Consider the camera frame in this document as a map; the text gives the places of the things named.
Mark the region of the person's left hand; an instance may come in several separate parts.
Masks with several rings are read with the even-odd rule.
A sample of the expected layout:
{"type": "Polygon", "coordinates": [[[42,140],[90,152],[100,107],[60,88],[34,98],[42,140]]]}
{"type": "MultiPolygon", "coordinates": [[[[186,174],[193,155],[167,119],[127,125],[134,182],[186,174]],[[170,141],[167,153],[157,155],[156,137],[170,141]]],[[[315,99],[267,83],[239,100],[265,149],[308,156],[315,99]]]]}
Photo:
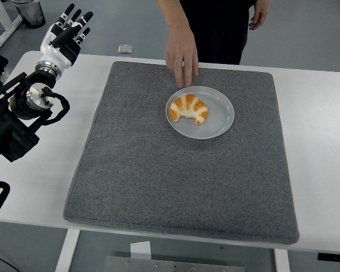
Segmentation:
{"type": "Polygon", "coordinates": [[[249,23],[249,29],[255,31],[259,29],[265,22],[270,8],[269,0],[256,0],[254,7],[254,14],[249,23]]]}

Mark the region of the person's right hand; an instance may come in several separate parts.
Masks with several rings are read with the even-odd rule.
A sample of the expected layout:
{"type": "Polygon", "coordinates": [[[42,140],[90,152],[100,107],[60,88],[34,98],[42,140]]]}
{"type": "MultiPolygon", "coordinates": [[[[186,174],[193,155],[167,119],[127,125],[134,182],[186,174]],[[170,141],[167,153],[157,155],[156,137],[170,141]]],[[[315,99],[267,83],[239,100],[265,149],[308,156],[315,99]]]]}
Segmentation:
{"type": "Polygon", "coordinates": [[[175,76],[179,87],[190,87],[198,76],[198,53],[194,35],[189,26],[171,25],[165,49],[167,68],[175,76]]]}

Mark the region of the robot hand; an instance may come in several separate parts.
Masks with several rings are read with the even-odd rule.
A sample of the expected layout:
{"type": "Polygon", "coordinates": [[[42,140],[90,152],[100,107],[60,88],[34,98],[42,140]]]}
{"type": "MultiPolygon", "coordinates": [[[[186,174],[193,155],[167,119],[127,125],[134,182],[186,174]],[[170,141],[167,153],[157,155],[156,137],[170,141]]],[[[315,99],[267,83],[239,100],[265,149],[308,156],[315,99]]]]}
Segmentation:
{"type": "Polygon", "coordinates": [[[90,32],[86,26],[93,17],[93,12],[82,14],[80,9],[74,11],[75,5],[70,4],[52,24],[40,46],[42,57],[39,64],[48,63],[51,67],[63,72],[77,60],[81,45],[90,32]]]}

